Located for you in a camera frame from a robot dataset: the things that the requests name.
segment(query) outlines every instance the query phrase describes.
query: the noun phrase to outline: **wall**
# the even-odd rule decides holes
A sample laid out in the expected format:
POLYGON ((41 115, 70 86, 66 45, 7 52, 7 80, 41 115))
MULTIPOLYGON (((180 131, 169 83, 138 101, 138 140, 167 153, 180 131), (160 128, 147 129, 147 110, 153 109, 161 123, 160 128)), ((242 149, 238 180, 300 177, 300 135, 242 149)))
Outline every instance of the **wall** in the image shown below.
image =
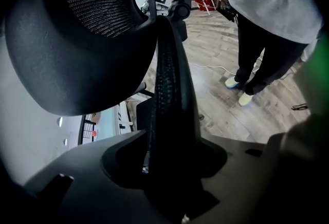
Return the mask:
POLYGON ((81 116, 43 110, 26 91, 11 64, 0 33, 0 155, 12 179, 24 184, 41 168, 78 143, 81 116))

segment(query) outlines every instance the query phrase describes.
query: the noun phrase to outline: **wooden floor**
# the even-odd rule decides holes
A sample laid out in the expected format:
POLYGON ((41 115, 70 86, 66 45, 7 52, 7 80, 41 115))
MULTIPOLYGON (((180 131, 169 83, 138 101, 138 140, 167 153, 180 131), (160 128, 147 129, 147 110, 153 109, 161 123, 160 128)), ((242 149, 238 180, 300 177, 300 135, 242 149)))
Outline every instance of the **wooden floor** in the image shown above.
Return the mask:
MULTIPOLYGON (((224 66, 235 73, 238 55, 237 26, 218 12, 210 16, 205 12, 192 11, 186 19, 188 39, 184 48, 190 63, 200 66, 224 66)), ((296 63, 288 73, 296 72, 301 63, 296 63)), ((238 99, 243 93, 228 89, 225 80, 232 75, 221 68, 201 68, 190 64, 202 132, 250 142, 267 142, 276 133, 285 132, 303 121, 308 110, 292 111, 293 105, 305 103, 293 73, 274 81, 255 95, 250 104, 241 107, 238 99)), ((156 58, 152 61, 144 81, 148 90, 154 91, 156 58)), ((136 102, 130 102, 133 112, 136 102)))

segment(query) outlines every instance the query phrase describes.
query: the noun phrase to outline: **gray sweatshirt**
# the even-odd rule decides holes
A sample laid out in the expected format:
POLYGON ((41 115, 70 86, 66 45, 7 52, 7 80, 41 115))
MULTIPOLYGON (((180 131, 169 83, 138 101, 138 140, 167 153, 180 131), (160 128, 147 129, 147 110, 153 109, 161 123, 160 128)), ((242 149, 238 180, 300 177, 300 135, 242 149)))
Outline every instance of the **gray sweatshirt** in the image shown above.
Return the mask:
POLYGON ((241 15, 263 29, 298 43, 316 39, 322 16, 313 0, 229 0, 241 15))

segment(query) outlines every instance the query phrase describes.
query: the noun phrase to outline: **black pants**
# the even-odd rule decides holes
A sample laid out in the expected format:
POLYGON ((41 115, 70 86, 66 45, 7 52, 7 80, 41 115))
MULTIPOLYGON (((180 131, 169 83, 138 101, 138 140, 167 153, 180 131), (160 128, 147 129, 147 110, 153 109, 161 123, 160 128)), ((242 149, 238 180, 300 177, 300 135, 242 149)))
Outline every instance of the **black pants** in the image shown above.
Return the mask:
POLYGON ((254 95, 274 80, 281 78, 300 57, 307 44, 297 43, 276 36, 238 14, 239 20, 239 69, 235 81, 246 83, 253 65, 265 48, 263 62, 245 92, 254 95))

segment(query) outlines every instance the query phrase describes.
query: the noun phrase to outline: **sneaker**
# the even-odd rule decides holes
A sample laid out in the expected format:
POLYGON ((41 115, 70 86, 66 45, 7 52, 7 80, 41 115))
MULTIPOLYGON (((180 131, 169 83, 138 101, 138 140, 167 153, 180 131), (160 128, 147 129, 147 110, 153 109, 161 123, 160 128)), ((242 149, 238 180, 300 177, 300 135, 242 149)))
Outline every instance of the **sneaker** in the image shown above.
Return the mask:
POLYGON ((251 102, 253 95, 248 95, 246 93, 242 94, 239 99, 239 105, 246 106, 248 103, 251 102))
POLYGON ((225 81, 225 85, 227 88, 234 88, 237 86, 237 84, 238 84, 238 82, 235 81, 234 77, 228 78, 225 81))

